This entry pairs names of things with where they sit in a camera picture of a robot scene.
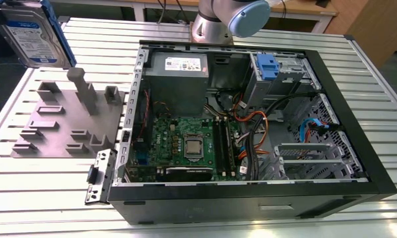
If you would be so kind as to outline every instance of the wooden table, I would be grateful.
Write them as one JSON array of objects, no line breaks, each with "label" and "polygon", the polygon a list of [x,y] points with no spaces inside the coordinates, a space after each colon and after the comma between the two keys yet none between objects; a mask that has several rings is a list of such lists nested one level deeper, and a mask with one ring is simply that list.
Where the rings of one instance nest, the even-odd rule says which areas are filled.
[{"label": "wooden table", "polygon": [[[53,2],[65,3],[80,3],[80,4],[93,4],[93,5],[111,5],[111,6],[124,6],[132,7],[135,11],[136,21],[145,21],[144,9],[153,8],[161,9],[157,0],[51,0]],[[180,0],[183,9],[185,11],[199,11],[200,0]],[[285,18],[313,20],[316,21],[312,33],[324,33],[325,28],[332,20],[333,16],[337,15],[337,10],[329,3],[327,8],[315,5],[313,0],[285,0],[287,5],[287,15]],[[180,10],[176,0],[167,0],[167,9]],[[284,5],[272,7],[271,17],[283,17]]]}]

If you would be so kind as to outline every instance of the ram slot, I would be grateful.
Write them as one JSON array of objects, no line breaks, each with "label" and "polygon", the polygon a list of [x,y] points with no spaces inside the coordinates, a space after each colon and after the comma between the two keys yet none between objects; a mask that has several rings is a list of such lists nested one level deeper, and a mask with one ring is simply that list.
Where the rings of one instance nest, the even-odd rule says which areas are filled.
[{"label": "ram slot", "polygon": [[228,135],[227,135],[227,123],[220,121],[219,123],[219,131],[220,131],[220,144],[223,148],[223,164],[224,171],[231,172],[231,163],[229,163],[229,147],[228,147]]},{"label": "ram slot", "polygon": [[213,121],[213,148],[215,148],[215,160],[216,160],[216,171],[217,174],[223,174],[223,153],[221,153],[221,143],[220,143],[220,131],[219,131],[219,121]]},{"label": "ram slot", "polygon": [[228,143],[228,160],[229,160],[229,171],[231,171],[231,175],[235,175],[235,161],[233,161],[233,141],[232,141],[232,138],[231,138],[231,128],[229,128],[229,121],[228,119],[225,118],[225,125],[227,125],[227,128],[225,128],[225,131],[227,131],[227,143]]}]

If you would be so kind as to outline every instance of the metal bracket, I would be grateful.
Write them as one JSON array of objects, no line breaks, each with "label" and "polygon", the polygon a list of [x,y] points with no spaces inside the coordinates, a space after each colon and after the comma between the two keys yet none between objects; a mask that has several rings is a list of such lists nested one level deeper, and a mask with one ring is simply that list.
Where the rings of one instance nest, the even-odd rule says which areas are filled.
[{"label": "metal bracket", "polygon": [[108,205],[107,201],[117,152],[112,149],[101,150],[97,153],[96,162],[88,172],[87,182],[89,183],[85,205]]}]

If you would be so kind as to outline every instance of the cpu socket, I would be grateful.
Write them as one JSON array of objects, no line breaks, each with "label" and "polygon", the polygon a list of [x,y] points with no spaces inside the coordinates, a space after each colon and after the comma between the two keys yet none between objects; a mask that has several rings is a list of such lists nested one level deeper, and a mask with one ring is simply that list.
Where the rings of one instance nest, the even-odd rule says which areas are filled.
[{"label": "cpu socket", "polygon": [[204,157],[203,134],[184,135],[184,157],[197,162]]}]

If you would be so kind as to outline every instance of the open computer tower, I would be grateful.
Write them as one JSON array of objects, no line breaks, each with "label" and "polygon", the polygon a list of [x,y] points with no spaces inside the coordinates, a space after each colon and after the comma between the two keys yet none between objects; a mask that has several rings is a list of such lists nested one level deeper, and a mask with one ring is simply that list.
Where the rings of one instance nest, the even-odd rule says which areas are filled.
[{"label": "open computer tower", "polygon": [[85,204],[132,224],[319,218],[397,189],[317,51],[141,42]]}]

